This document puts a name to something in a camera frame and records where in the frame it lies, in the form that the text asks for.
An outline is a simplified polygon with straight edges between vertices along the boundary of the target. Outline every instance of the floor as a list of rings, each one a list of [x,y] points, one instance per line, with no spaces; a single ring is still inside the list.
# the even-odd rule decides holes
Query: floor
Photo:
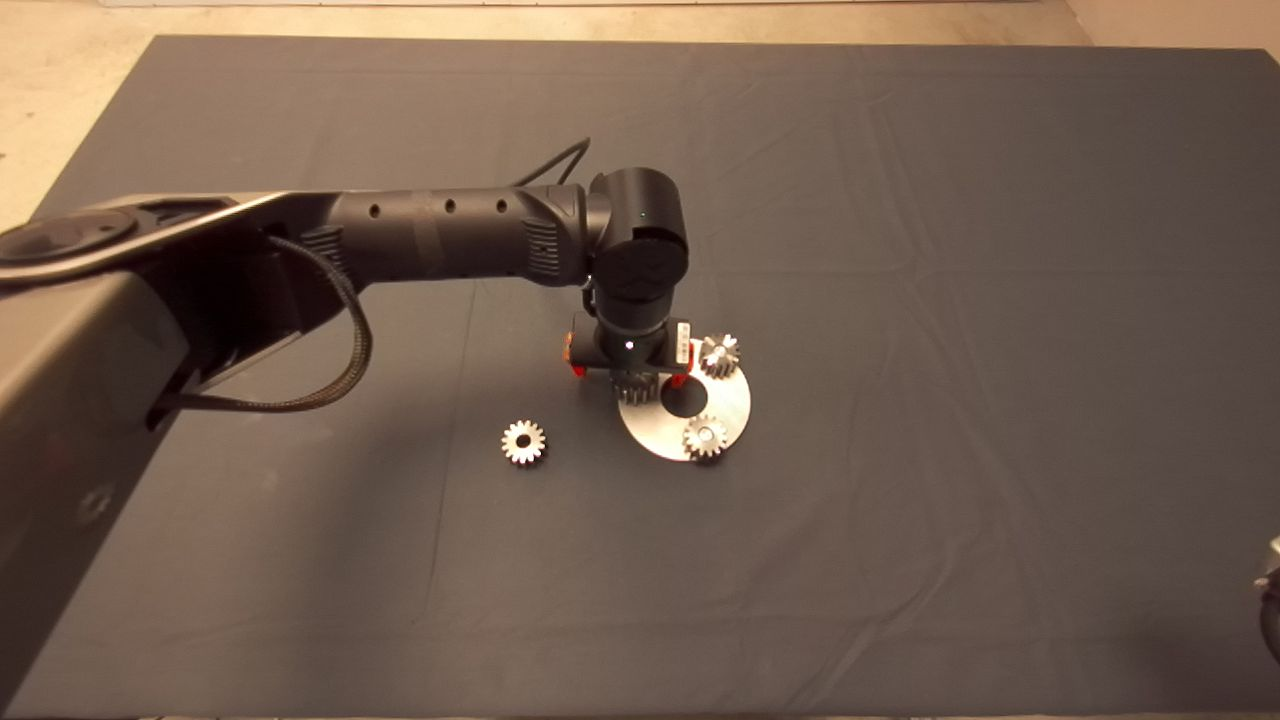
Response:
[[[116,8],[0,0],[0,228],[26,222],[159,33],[1088,45],[1065,0],[645,8]]]
[[[1265,47],[1280,58],[1275,0],[1070,0],[1096,45]]]
[[[323,720],[308,719],[280,719],[280,717],[178,717],[166,715],[160,717],[142,717],[141,720]],[[378,717],[348,717],[344,720],[381,720]],[[433,717],[431,720],[498,720],[477,717]],[[531,720],[524,717],[507,717],[502,720]],[[540,720],[586,720],[580,717],[543,717]],[[860,717],[860,716],[791,716],[791,715],[631,715],[618,720],[988,720],[982,717]],[[1176,715],[1158,715],[1153,712],[1135,712],[1132,715],[1009,715],[1000,720],[1280,720],[1280,715],[1274,714],[1245,714],[1245,712],[1187,712]]]

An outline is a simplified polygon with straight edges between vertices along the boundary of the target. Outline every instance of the mounting hole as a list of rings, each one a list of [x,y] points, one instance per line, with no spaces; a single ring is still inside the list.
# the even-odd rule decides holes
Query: mounting hole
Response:
[[[692,418],[707,409],[707,386],[698,378],[689,375],[685,384],[678,388],[671,386],[671,379],[662,383],[662,392],[658,393],[662,406],[667,413],[677,418]]]

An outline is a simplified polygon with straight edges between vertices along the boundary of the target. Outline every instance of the table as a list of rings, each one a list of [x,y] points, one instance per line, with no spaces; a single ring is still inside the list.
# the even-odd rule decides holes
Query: table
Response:
[[[648,455],[559,359],[572,288],[371,288],[343,402],[179,419],[9,712],[1280,710],[1277,128],[1261,51],[159,38],[41,211],[590,135],[579,179],[680,184],[676,313],[742,338],[751,424]]]

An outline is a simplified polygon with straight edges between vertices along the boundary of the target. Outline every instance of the metal gear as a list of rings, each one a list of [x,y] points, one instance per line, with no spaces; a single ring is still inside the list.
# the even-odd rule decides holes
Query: metal gear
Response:
[[[502,433],[502,454],[512,465],[527,468],[547,452],[547,433],[532,420],[520,420]]]
[[[728,447],[728,430],[712,415],[699,415],[685,428],[685,451],[695,462],[709,462]]]
[[[613,380],[613,393],[627,405],[644,405],[658,400],[657,373],[631,373],[614,370],[609,373]]]
[[[698,364],[709,378],[723,379],[733,374],[742,360],[737,338],[724,333],[703,338],[703,354]]]

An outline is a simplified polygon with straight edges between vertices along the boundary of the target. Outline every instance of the circular metal plate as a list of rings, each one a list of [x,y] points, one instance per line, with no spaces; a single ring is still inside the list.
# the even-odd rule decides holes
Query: circular metal plate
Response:
[[[703,341],[694,343],[694,370],[689,377],[698,378],[707,388],[707,407],[699,415],[714,415],[724,424],[728,437],[728,447],[732,447],[742,430],[746,429],[746,420],[751,416],[751,388],[746,384],[746,374],[741,365],[737,370],[724,378],[716,379],[707,377],[699,366]],[[664,386],[671,374],[658,375],[659,387]],[[622,415],[622,424],[627,427],[631,437],[644,446],[645,450],[667,460],[689,462],[689,452],[685,451],[685,428],[692,418],[672,415],[663,407],[660,400],[645,402],[644,405],[627,405],[618,401],[618,414]]]
[[[0,264],[38,265],[113,242],[137,222],[119,210],[83,210],[0,234]]]

